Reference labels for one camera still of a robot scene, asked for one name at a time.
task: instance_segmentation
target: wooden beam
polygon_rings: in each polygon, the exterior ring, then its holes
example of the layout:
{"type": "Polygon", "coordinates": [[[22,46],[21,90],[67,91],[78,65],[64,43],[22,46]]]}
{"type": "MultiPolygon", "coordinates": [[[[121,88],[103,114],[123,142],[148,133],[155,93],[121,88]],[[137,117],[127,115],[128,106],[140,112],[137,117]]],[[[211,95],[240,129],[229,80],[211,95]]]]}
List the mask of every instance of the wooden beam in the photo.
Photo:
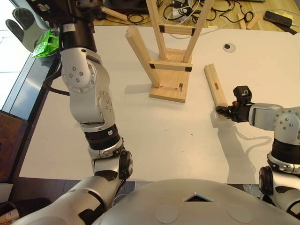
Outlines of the wooden beam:
{"type": "Polygon", "coordinates": [[[156,38],[156,42],[159,49],[159,57],[162,60],[165,60],[167,58],[166,54],[166,48],[165,48],[165,40],[163,34],[160,32],[159,29],[159,15],[158,15],[158,8],[156,6],[156,1],[154,0],[146,0],[147,7],[149,11],[149,15],[152,21],[152,26],[156,38]]]}
{"type": "Polygon", "coordinates": [[[205,0],[204,6],[201,10],[198,22],[196,24],[196,30],[194,32],[194,35],[191,37],[191,39],[188,43],[188,46],[187,46],[187,50],[185,51],[184,56],[183,56],[183,62],[185,62],[185,63],[188,62],[189,58],[192,55],[193,49],[194,49],[196,42],[200,36],[202,27],[206,21],[206,18],[208,16],[208,13],[210,12],[210,9],[211,9],[214,1],[215,0],[205,0]]]}
{"type": "Polygon", "coordinates": [[[147,51],[146,45],[143,42],[138,28],[136,26],[128,27],[125,37],[139,59],[142,67],[146,71],[148,77],[150,78],[152,86],[158,88],[160,84],[160,78],[157,70],[150,67],[149,61],[151,60],[151,57],[147,51]]]}
{"type": "Polygon", "coordinates": [[[258,15],[254,16],[253,19],[248,23],[247,29],[251,30],[254,25],[259,21],[260,17],[258,15]]]}
{"type": "Polygon", "coordinates": [[[102,12],[108,14],[108,15],[111,15],[113,17],[116,17],[120,20],[124,20],[124,21],[127,21],[127,16],[122,14],[122,13],[118,13],[110,8],[106,8],[106,7],[102,7],[102,12]]]}
{"type": "Polygon", "coordinates": [[[244,15],[242,13],[238,13],[238,19],[241,20],[240,23],[240,28],[242,30],[246,29],[246,24],[245,24],[245,20],[242,20],[244,18],[244,15]]]}
{"type": "Polygon", "coordinates": [[[150,67],[152,69],[167,69],[167,70],[176,70],[191,72],[193,64],[183,63],[183,62],[169,62],[169,61],[150,61],[150,67]]]}
{"type": "Polygon", "coordinates": [[[204,72],[208,85],[210,87],[212,98],[214,99],[215,106],[228,106],[220,80],[216,72],[215,65],[206,65],[204,67],[204,72]]]}
{"type": "Polygon", "coordinates": [[[159,24],[160,32],[167,34],[182,34],[193,36],[196,30],[193,26],[159,24]]]}

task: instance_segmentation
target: tabletop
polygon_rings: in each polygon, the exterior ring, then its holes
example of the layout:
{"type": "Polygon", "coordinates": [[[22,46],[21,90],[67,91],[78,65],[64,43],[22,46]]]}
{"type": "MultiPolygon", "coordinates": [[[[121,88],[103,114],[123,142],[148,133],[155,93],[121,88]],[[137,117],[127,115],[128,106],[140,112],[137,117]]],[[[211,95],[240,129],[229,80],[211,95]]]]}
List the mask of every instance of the tabletop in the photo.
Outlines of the tabletop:
{"type": "MultiPolygon", "coordinates": [[[[164,9],[172,2],[172,0],[164,0],[163,5],[159,8],[159,15],[160,15],[160,21],[162,23],[165,23],[165,19],[163,18],[163,11],[164,9]]],[[[299,9],[294,2],[294,0],[266,0],[265,2],[251,2],[251,1],[238,1],[242,5],[242,10],[244,13],[251,11],[254,13],[254,15],[257,15],[260,17],[258,22],[254,25],[252,28],[253,30],[270,30],[270,31],[282,31],[280,28],[272,24],[271,22],[263,20],[263,15],[266,10],[272,11],[272,12],[278,12],[280,14],[289,14],[293,16],[293,23],[300,25],[300,12],[299,9]]],[[[219,10],[227,10],[228,9],[228,3],[225,0],[215,0],[213,7],[215,9],[219,10]]],[[[169,7],[165,11],[166,17],[171,13],[172,7],[169,7]]],[[[237,4],[235,4],[235,7],[233,8],[232,11],[227,12],[225,15],[230,18],[232,21],[238,20],[237,14],[241,12],[241,9],[237,4]]],[[[224,17],[219,17],[221,13],[217,13],[217,17],[213,21],[206,21],[204,24],[204,27],[207,28],[208,26],[218,26],[219,28],[224,26],[224,28],[228,29],[240,29],[240,24],[237,23],[231,23],[229,22],[226,18],[224,17]]],[[[211,11],[208,18],[211,19],[214,17],[214,13],[211,11]]],[[[127,26],[127,25],[134,25],[130,23],[129,21],[125,22],[122,20],[119,20],[115,17],[107,16],[108,20],[95,20],[94,25],[96,26],[127,26]]],[[[132,17],[132,21],[138,21],[140,20],[140,17],[132,17]]],[[[145,19],[142,25],[139,26],[152,26],[152,23],[150,21],[150,18],[145,19]]],[[[177,24],[179,22],[177,21],[168,21],[168,24],[177,24]]],[[[183,25],[194,25],[192,23],[192,20],[190,20],[189,23],[183,23],[183,25]]],[[[292,26],[292,29],[299,32],[300,29],[297,26],[292,26]]]]}
{"type": "MultiPolygon", "coordinates": [[[[186,103],[178,103],[149,97],[151,81],[125,38],[127,27],[95,29],[98,54],[110,75],[116,125],[133,155],[130,180],[258,183],[274,134],[248,123],[218,121],[203,68],[215,64],[228,103],[235,100],[236,86],[247,85],[253,102],[295,107],[300,102],[299,34],[204,28],[193,51],[186,103]],[[235,52],[224,51],[227,42],[236,46],[235,52]]],[[[157,59],[153,29],[139,30],[157,59]]],[[[165,35],[170,48],[184,49],[188,41],[165,35]]],[[[61,78],[52,86],[66,90],[61,78]]],[[[87,142],[71,115],[69,97],[49,92],[20,176],[81,180],[92,175],[87,142]]]]}

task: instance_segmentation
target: power strip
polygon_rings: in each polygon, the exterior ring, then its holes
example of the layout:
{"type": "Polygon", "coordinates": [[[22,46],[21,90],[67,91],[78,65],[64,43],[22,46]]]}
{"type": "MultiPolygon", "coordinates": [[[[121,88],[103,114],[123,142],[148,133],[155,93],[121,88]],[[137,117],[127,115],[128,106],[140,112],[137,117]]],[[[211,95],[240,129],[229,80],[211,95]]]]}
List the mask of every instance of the power strip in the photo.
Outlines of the power strip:
{"type": "MultiPolygon", "coordinates": [[[[180,2],[182,2],[182,3],[184,3],[185,2],[185,0],[176,0],[176,1],[180,1],[180,2]]],[[[189,3],[189,5],[191,6],[191,5],[193,5],[193,0],[187,0],[188,1],[188,3],[189,3]]],[[[180,16],[180,14],[179,14],[179,12],[178,12],[178,10],[179,10],[180,8],[174,8],[173,7],[173,14],[172,14],[172,18],[177,18],[177,17],[179,17],[180,16]]],[[[186,15],[184,15],[183,17],[181,17],[180,19],[178,19],[177,21],[183,21],[183,20],[185,20],[186,19],[186,15]]]]}

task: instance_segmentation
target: wooden rung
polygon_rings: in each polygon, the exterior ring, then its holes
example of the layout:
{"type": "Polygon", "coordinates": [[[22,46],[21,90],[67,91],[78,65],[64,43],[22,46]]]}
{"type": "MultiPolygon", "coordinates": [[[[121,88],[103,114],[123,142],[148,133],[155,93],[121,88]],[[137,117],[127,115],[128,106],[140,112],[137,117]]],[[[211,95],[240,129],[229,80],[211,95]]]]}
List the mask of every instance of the wooden rung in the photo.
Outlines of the wooden rung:
{"type": "Polygon", "coordinates": [[[210,87],[212,98],[214,99],[215,106],[228,106],[220,80],[216,72],[215,65],[206,65],[204,67],[204,72],[208,85],[210,87]]]}
{"type": "Polygon", "coordinates": [[[251,30],[254,25],[259,21],[260,17],[258,15],[254,16],[253,19],[248,23],[247,29],[251,30]]]}
{"type": "Polygon", "coordinates": [[[193,64],[183,63],[183,62],[169,62],[169,61],[150,61],[150,67],[152,69],[167,69],[167,70],[176,70],[191,72],[193,64]]]}
{"type": "Polygon", "coordinates": [[[127,21],[127,16],[122,14],[122,13],[118,13],[110,8],[106,8],[106,7],[102,7],[102,12],[108,14],[108,15],[111,15],[113,17],[116,17],[120,20],[124,20],[124,21],[127,21]]]}
{"type": "Polygon", "coordinates": [[[149,65],[151,58],[137,27],[130,26],[126,31],[125,37],[139,59],[142,67],[146,71],[148,77],[152,81],[152,86],[158,88],[160,84],[158,72],[155,69],[151,69],[149,65]]]}
{"type": "Polygon", "coordinates": [[[238,19],[241,20],[240,21],[240,28],[242,30],[246,29],[246,24],[245,24],[245,20],[242,20],[244,18],[244,15],[242,13],[238,13],[238,19]]]}
{"type": "Polygon", "coordinates": [[[196,27],[193,26],[181,26],[181,25],[169,25],[169,24],[159,24],[159,29],[161,33],[167,34],[182,34],[182,35],[194,35],[196,27]]]}

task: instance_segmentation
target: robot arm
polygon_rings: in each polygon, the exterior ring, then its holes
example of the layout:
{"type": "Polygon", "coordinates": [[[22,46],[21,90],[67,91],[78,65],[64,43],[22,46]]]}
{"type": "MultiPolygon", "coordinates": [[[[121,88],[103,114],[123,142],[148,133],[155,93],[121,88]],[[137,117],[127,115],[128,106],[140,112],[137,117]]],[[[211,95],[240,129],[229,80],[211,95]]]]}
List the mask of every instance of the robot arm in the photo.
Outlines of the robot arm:
{"type": "Polygon", "coordinates": [[[16,225],[91,225],[111,208],[132,173],[132,157],[123,146],[109,97],[109,75],[93,38],[90,8],[97,0],[27,0],[45,20],[60,27],[61,76],[70,94],[70,110],[89,143],[94,177],[80,181],[54,203],[16,221],[16,225]]]}
{"type": "Polygon", "coordinates": [[[300,202],[300,107],[251,102],[247,86],[234,90],[237,101],[232,106],[217,106],[216,112],[235,122],[249,122],[256,128],[274,131],[269,166],[262,167],[259,188],[284,211],[300,202]]]}

